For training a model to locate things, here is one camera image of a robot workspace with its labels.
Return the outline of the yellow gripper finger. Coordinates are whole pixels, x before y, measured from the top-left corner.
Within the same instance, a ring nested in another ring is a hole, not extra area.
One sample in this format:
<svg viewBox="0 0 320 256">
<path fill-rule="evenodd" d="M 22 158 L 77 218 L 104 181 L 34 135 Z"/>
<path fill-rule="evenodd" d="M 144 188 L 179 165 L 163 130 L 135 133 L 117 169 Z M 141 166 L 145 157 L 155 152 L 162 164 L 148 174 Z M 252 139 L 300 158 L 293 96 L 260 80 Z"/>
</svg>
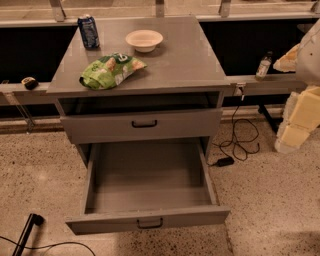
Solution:
<svg viewBox="0 0 320 256">
<path fill-rule="evenodd" d="M 273 68 L 280 72 L 295 72 L 299 46 L 300 44 L 293 46 L 273 64 Z"/>
<path fill-rule="evenodd" d="M 301 93 L 292 92 L 285 104 L 275 149 L 280 153 L 298 150 L 320 125 L 320 87 L 308 86 Z"/>
</svg>

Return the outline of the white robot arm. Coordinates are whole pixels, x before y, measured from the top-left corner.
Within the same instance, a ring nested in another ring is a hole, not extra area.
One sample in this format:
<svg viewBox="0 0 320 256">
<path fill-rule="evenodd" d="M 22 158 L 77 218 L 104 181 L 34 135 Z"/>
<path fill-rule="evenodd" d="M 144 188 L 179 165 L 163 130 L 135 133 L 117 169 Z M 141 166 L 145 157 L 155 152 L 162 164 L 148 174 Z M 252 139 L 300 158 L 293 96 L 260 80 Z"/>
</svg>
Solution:
<svg viewBox="0 0 320 256">
<path fill-rule="evenodd" d="M 293 71 L 298 81 L 307 84 L 301 93 L 290 94 L 277 132 L 275 149 L 291 153 L 320 125 L 320 20 L 299 44 L 273 64 L 273 68 L 281 72 Z"/>
</svg>

